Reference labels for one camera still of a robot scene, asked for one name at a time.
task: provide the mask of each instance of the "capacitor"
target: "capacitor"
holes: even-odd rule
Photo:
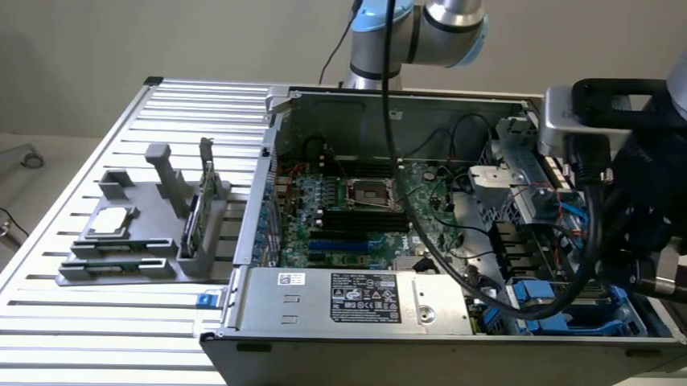
[[[421,174],[421,178],[425,180],[425,181],[433,181],[434,179],[437,179],[437,176],[430,173],[429,171],[425,171],[422,174]]]

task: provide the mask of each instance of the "warning label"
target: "warning label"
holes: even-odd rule
[[[400,323],[396,275],[332,273],[329,316],[340,323]]]

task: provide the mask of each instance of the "green circuit board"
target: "green circuit board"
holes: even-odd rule
[[[448,188],[436,166],[414,163],[404,169],[408,196],[414,213],[422,223],[426,235],[434,245],[446,248],[458,230],[434,221],[436,215],[444,222],[457,224],[452,211],[445,211]],[[390,179],[357,179],[325,177],[308,166],[301,173],[290,177],[289,194],[282,203],[282,247],[278,265],[290,268],[349,268],[390,269],[397,256],[421,256],[425,247],[412,229],[409,232],[366,232],[368,250],[364,252],[317,251],[322,258],[313,262],[308,255],[310,232],[320,229],[316,223],[317,210],[332,211],[398,211],[401,205]],[[370,189],[386,190],[386,204],[360,204],[349,194],[353,184],[365,184]]]

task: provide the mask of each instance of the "circuit board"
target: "circuit board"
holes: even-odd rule
[[[442,222],[457,225],[452,206],[448,206],[452,201],[446,195],[448,171],[413,163],[404,168],[404,174],[405,199],[413,206],[432,243],[446,250],[457,244],[458,230],[441,225],[434,216]],[[401,269],[393,266],[397,257],[421,257],[425,254],[425,246],[412,229],[405,232],[373,232],[361,228],[356,234],[364,234],[362,240],[313,242],[314,234],[328,234],[322,232],[322,226],[326,230],[326,224],[321,223],[322,212],[330,216],[350,213],[354,216],[366,215],[370,221],[376,217],[404,214],[398,201],[404,198],[398,197],[392,179],[325,176],[308,165],[301,166],[298,173],[280,177],[277,190],[282,197],[284,219],[280,266]]]

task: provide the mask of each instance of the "white wall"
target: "white wall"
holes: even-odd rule
[[[101,136],[149,75],[313,83],[349,3],[0,0],[0,131]],[[406,87],[543,92],[583,77],[663,77],[684,48],[684,0],[485,4],[477,61],[409,66]],[[348,42],[328,83],[346,66]]]

